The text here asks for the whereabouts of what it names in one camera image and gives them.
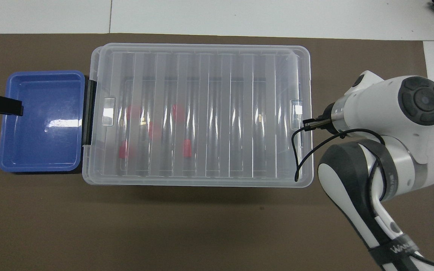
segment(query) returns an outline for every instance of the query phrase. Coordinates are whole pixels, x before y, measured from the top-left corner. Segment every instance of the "brown mat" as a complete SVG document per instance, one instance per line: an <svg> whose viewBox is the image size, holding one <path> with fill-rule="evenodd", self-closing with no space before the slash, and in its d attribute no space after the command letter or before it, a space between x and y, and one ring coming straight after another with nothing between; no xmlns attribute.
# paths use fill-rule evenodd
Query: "brown mat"
<svg viewBox="0 0 434 271"><path fill-rule="evenodd" d="M421 41L14 34L0 35L0 95L13 72L88 74L93 49L110 42L305 46L312 62L313 116L366 69L384 79L426 76ZM315 132L315 144L328 136ZM434 259L434 185L385 207ZM0 270L126 269L379 270L317 178L305 189L112 187L90 186L79 174L0 170Z"/></svg>

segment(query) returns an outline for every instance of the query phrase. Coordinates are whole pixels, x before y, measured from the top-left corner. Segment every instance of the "robotic arm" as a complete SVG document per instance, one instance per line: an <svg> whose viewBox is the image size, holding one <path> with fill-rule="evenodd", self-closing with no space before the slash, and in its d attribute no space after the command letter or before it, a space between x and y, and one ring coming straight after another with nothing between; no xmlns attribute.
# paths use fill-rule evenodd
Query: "robotic arm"
<svg viewBox="0 0 434 271"><path fill-rule="evenodd" d="M386 271L434 271L381 201L434 184L434 82L418 76L383 80L363 72L356 83L304 130L333 134L368 129L356 142L333 145L318 167L322 188Z"/></svg>

